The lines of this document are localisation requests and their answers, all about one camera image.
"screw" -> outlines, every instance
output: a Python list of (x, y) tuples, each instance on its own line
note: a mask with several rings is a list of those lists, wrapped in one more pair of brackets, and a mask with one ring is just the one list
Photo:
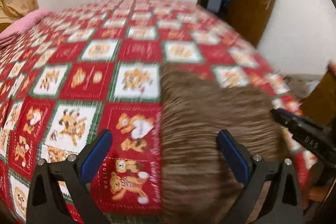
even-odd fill
[(291, 159), (285, 159), (285, 164), (286, 165), (291, 165), (292, 164), (292, 161), (291, 161)]
[(75, 154), (71, 154), (69, 157), (68, 157), (68, 161), (75, 161), (77, 158), (77, 156)]
[(38, 164), (38, 165), (44, 165), (44, 163), (45, 163), (45, 159), (39, 159), (39, 160), (37, 161), (37, 164)]
[(254, 159), (255, 161), (261, 161), (263, 158), (262, 158), (259, 154), (254, 154), (254, 155), (253, 155), (253, 159)]

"brown blanket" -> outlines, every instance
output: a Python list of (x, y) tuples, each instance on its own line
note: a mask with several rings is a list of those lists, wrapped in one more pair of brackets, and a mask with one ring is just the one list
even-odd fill
[[(284, 159), (288, 152), (269, 114), (272, 104), (254, 88), (221, 89), (171, 66), (162, 66), (161, 75), (163, 222), (218, 223), (242, 185), (217, 151), (216, 136), (228, 129), (252, 154)], [(268, 185), (251, 220), (261, 209)]]

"bedspread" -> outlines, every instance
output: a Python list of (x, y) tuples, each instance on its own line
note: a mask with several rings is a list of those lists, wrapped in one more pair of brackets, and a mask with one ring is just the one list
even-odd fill
[[(276, 107), (299, 113), (282, 77), (258, 52), (192, 3), (103, 0), (52, 13), (0, 51), (0, 198), (19, 221), (26, 219), (36, 160), (78, 154), (104, 128), (114, 140), (90, 184), (96, 204), (118, 223), (130, 218), (115, 214), (160, 213), (165, 62), (222, 87), (256, 86)], [(303, 181), (300, 153), (297, 162)], [(80, 221), (66, 185), (60, 188)]]

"pink blanket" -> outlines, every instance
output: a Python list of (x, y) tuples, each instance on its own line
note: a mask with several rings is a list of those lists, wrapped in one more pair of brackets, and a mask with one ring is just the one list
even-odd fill
[(28, 32), (35, 24), (45, 18), (51, 11), (35, 10), (15, 21), (0, 33), (0, 48), (13, 43), (20, 35)]

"bed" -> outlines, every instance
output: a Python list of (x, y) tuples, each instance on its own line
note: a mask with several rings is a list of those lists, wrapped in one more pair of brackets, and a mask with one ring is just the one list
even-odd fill
[[(92, 198), (115, 223), (159, 221), (162, 63), (222, 87), (256, 86), (276, 108), (300, 114), (281, 75), (251, 44), (180, 0), (102, 0), (51, 13), (2, 49), (0, 63), (0, 198), (19, 223), (36, 160), (78, 154), (104, 128), (114, 140), (89, 186)], [(285, 138), (302, 186), (311, 155)]]

